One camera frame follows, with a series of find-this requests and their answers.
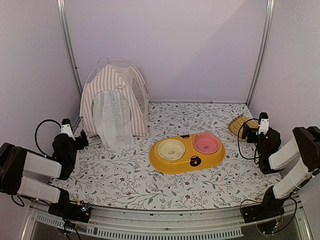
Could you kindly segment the pink pet bowl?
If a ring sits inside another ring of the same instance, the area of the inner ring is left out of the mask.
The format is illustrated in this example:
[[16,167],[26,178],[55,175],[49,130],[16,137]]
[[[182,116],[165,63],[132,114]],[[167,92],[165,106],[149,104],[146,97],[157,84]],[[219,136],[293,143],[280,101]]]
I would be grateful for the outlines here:
[[197,133],[193,137],[193,147],[200,153],[211,155],[220,148],[219,139],[209,131]]

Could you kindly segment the pink striped pet tent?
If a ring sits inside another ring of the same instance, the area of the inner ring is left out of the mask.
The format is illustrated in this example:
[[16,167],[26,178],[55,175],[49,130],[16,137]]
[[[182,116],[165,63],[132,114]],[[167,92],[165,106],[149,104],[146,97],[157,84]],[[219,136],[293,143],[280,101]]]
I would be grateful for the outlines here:
[[88,137],[105,147],[126,148],[148,136],[149,94],[140,71],[131,64],[98,66],[81,96],[79,116]]

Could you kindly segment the yellow double bowl holder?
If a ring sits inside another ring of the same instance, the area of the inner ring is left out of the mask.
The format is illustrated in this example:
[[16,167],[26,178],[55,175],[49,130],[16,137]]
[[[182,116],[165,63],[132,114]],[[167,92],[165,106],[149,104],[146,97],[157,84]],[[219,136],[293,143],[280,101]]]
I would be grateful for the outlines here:
[[[180,174],[195,170],[202,170],[216,167],[223,162],[226,157],[226,150],[220,142],[219,150],[214,154],[203,154],[198,152],[193,146],[195,134],[167,137],[156,142],[149,150],[148,158],[150,164],[159,172],[164,174]],[[161,142],[168,139],[181,141],[185,146],[185,154],[182,158],[174,161],[165,160],[158,155],[157,148]]]

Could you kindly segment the cream pet bowl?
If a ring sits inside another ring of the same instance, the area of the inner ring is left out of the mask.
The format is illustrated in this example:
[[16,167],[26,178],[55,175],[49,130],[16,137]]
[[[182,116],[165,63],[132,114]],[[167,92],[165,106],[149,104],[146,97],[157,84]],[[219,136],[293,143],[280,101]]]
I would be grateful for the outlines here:
[[166,139],[157,147],[158,155],[168,161],[176,161],[181,159],[186,152],[185,145],[177,139]]

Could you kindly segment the white tent pole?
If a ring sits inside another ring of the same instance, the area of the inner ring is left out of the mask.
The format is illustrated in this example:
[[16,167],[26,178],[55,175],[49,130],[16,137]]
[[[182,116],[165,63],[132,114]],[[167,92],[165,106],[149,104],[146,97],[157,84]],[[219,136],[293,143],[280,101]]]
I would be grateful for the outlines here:
[[86,84],[89,84],[95,76],[102,70],[104,69],[107,65],[112,65],[115,67],[121,67],[121,68],[128,68],[132,65],[132,63],[122,57],[100,57],[99,60],[97,61],[96,66],[92,69],[90,74],[88,75],[86,79]]

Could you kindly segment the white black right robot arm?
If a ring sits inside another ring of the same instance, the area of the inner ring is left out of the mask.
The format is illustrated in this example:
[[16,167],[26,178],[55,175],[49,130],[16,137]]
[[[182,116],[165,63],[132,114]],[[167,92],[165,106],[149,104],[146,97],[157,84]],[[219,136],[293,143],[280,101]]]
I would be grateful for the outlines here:
[[289,198],[292,192],[320,172],[320,128],[317,126],[295,127],[292,138],[282,145],[281,135],[269,126],[250,127],[243,125],[239,137],[255,145],[253,159],[260,171],[275,174],[285,171],[283,178],[265,191],[258,213],[269,218],[278,210],[276,201]]

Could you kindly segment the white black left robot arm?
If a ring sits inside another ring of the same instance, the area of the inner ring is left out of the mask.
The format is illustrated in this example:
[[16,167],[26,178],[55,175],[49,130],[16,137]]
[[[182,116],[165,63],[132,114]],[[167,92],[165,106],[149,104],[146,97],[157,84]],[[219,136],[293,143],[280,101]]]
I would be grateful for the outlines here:
[[63,217],[70,217],[75,211],[74,205],[62,198],[61,189],[45,183],[44,179],[68,180],[75,169],[77,151],[88,145],[83,130],[75,138],[66,133],[58,134],[52,143],[51,157],[3,143],[0,147],[0,191],[55,204],[55,209]]

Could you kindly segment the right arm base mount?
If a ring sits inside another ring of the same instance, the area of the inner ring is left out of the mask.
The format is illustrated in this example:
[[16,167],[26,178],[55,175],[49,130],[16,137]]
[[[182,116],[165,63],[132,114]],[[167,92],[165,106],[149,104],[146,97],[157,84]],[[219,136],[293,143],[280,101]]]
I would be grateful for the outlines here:
[[277,199],[275,197],[273,187],[267,189],[262,202],[256,205],[240,207],[240,213],[245,223],[252,223],[278,217],[285,213],[283,205],[285,199]]

